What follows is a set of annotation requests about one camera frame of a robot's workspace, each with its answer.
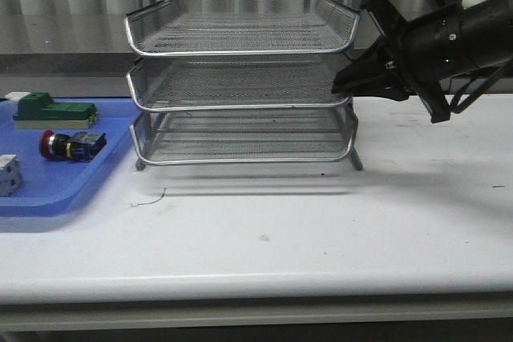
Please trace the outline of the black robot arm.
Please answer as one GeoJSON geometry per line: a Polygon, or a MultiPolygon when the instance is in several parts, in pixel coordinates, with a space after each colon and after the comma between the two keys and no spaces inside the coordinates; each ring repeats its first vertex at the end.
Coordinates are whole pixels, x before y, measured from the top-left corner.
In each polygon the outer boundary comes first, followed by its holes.
{"type": "Polygon", "coordinates": [[[487,0],[464,9],[452,3],[406,21],[390,0],[362,0],[378,39],[335,76],[334,94],[404,101],[416,94],[432,123],[468,108],[512,72],[512,0],[487,0]],[[496,66],[467,99],[447,101],[440,82],[496,66]]]}

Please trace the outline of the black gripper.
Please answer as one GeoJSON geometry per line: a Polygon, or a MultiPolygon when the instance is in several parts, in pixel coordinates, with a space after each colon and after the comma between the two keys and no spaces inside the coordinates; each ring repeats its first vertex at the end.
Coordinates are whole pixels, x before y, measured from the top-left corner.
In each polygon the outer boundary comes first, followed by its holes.
{"type": "Polygon", "coordinates": [[[337,72],[331,92],[406,100],[419,96],[432,123],[450,118],[440,81],[456,72],[457,60],[448,45],[450,28],[458,28],[459,8],[439,7],[406,21],[390,0],[362,0],[380,30],[378,39],[355,61],[337,72]]]}

